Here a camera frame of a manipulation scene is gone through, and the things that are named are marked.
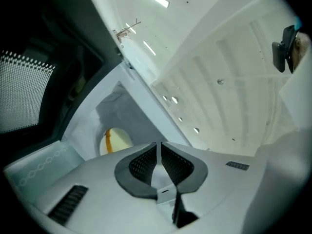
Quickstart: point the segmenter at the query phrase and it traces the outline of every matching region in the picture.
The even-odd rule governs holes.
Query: black vent grille
[[[234,168],[237,168],[237,169],[241,169],[241,170],[244,170],[244,171],[247,171],[248,168],[249,168],[249,165],[237,163],[237,162],[234,162],[234,161],[229,161],[228,163],[226,163],[226,165],[234,167]]]
[[[129,164],[129,170],[133,177],[151,185],[154,168],[157,164],[156,146],[141,154]]]
[[[161,147],[161,163],[175,185],[185,180],[194,170],[194,165],[166,146]]]
[[[55,222],[65,225],[84,195],[88,188],[75,185],[72,189],[62,198],[62,200],[54,207],[49,213],[49,217]]]

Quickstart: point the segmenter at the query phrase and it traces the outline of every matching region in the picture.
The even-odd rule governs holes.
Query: white ceiling
[[[154,0],[94,3],[112,30],[142,21],[123,40],[124,55],[191,144],[253,156],[259,145],[294,130],[278,96],[291,74],[272,65],[271,43],[294,21],[283,1],[167,1],[168,8]]]

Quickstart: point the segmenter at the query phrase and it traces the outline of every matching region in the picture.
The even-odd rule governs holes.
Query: air vent
[[[161,163],[175,185],[185,180],[194,170],[190,161],[164,145],[161,146]]]
[[[49,213],[49,217],[55,222],[65,225],[74,210],[86,194],[88,188],[75,185],[72,189],[62,198],[62,200],[54,207]]]
[[[229,161],[228,163],[226,163],[226,165],[237,168],[237,169],[241,169],[244,171],[247,171],[249,168],[249,165],[241,164],[241,163],[237,163],[237,162],[233,162],[233,161]]]

